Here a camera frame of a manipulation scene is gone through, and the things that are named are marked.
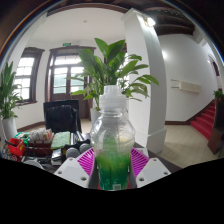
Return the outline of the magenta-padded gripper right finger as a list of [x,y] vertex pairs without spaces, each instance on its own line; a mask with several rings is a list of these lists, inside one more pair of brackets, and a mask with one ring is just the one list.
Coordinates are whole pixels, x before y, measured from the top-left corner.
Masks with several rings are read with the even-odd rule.
[[170,174],[158,158],[149,158],[136,148],[131,150],[129,181],[132,188],[144,187]]

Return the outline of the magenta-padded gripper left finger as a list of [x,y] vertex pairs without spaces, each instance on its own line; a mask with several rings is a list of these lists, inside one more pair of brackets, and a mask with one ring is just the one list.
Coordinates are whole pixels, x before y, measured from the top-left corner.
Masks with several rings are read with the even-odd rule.
[[97,188],[97,164],[92,148],[77,158],[69,157],[56,171],[55,175],[80,187]]

